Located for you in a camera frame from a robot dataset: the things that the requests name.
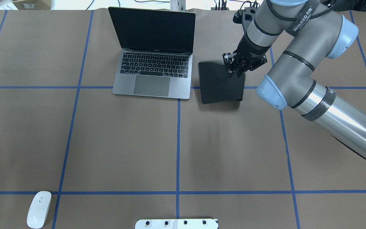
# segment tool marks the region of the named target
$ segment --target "brown table surface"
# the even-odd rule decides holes
[[[112,94],[120,46],[108,11],[0,11],[0,228],[132,229],[138,219],[209,217],[220,228],[366,228],[366,161],[255,93],[286,48],[247,72],[242,102],[203,105],[199,61],[243,35],[233,11],[196,13],[189,100]],[[366,13],[341,57],[312,77],[366,113]]]

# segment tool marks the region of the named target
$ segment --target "white mouse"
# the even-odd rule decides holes
[[[40,191],[33,198],[28,211],[28,226],[39,229],[45,224],[51,205],[52,194],[48,191]]]

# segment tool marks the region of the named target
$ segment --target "black square object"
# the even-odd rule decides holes
[[[214,62],[200,62],[200,93],[203,104],[223,101],[242,101],[245,74],[228,76],[225,66]]]

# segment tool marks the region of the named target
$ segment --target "laptop keyboard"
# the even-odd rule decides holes
[[[189,57],[124,52],[120,73],[187,78]]]

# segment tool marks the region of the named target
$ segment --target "laptop touchpad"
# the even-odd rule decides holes
[[[137,75],[134,94],[168,96],[170,78]]]

